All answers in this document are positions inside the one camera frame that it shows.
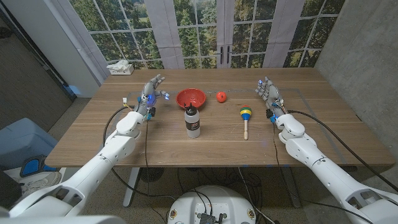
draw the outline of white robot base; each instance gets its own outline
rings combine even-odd
[[[256,213],[248,200],[229,188],[217,185],[204,185],[183,194],[173,203],[167,217],[168,224],[255,222]]]

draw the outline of floor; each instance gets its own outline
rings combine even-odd
[[[77,98],[69,107],[64,115],[51,128],[49,133],[55,138],[60,139],[67,131],[72,122],[76,119],[89,98]],[[394,157],[398,159],[398,154],[390,148]],[[398,185],[398,166],[388,168],[376,167],[383,176],[393,184]],[[280,178],[278,168],[269,167],[245,167],[242,168],[244,174],[256,174],[261,178],[263,207],[261,211],[273,220],[280,223],[351,223],[345,212],[335,208],[322,207],[319,205],[303,203],[302,208],[294,208],[291,205],[284,183]],[[116,168],[116,172],[124,179],[128,180],[129,168]],[[204,184],[223,184],[225,178],[225,168],[205,168],[197,171],[190,171],[180,168],[180,180],[182,187],[192,189]],[[228,168],[227,172],[232,174],[233,168]],[[298,194],[301,198],[315,202],[326,203],[338,206],[338,202],[320,183],[320,181],[305,167],[293,167],[292,172],[297,184]],[[375,177],[364,167],[354,167],[348,170],[349,174],[358,181],[381,190],[393,192],[384,182]],[[177,168],[166,168],[163,176],[149,184],[151,194],[170,194],[176,197],[182,194],[178,184]],[[236,182],[228,186],[247,198],[244,185]],[[136,195],[129,208],[122,206],[125,187],[112,173],[104,179],[96,192],[90,197],[84,215],[116,215],[123,218],[127,223],[163,223],[161,217],[156,214],[149,205],[157,210],[163,217],[170,209],[173,201],[167,198],[146,198]],[[147,184],[139,181],[138,190],[147,191]]]

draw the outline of water bottle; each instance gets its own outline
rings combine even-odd
[[[185,108],[185,125],[187,127],[187,133],[190,138],[197,138],[200,134],[200,121],[199,111],[196,107],[190,106]]]

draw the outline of wooden handle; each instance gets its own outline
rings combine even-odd
[[[248,140],[248,121],[244,120],[244,133],[243,133],[244,140]]]

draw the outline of toy maraca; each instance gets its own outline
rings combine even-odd
[[[243,105],[241,108],[241,116],[244,120],[244,140],[248,140],[248,121],[251,116],[251,108],[249,105]]]

